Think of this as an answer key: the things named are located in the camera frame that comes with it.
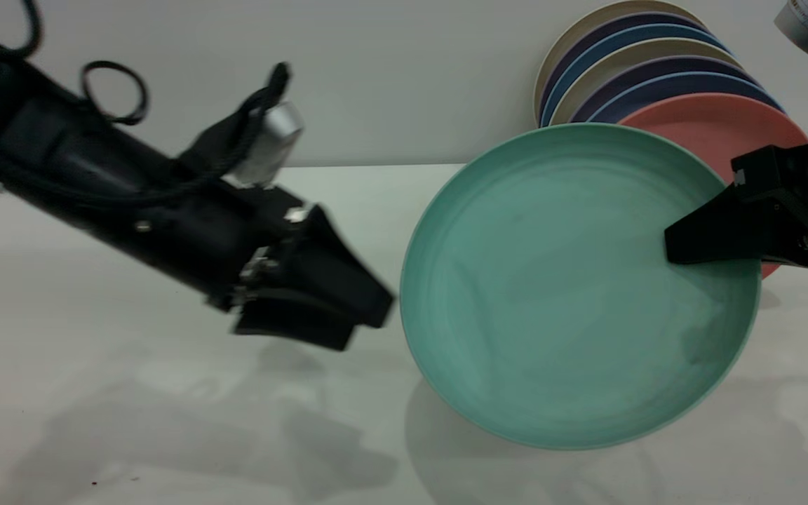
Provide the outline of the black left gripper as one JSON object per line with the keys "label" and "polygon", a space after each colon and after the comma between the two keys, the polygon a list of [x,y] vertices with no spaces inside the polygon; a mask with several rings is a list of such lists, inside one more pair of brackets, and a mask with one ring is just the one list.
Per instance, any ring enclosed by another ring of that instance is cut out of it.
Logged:
{"label": "black left gripper", "polygon": [[[278,243],[264,266],[264,291],[246,301],[235,335],[270,336],[345,351],[356,326],[382,328],[394,294],[341,239],[330,216],[279,186],[198,193],[171,210],[166,273],[231,312],[243,270]],[[308,210],[292,223],[289,211]]]}

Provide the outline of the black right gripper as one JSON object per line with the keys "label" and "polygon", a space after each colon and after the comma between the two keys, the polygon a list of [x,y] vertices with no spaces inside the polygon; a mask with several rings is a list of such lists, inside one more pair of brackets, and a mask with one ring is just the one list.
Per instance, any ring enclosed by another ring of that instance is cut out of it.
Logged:
{"label": "black right gripper", "polygon": [[664,231],[670,263],[766,261],[808,269],[808,144],[732,160],[734,185]]}

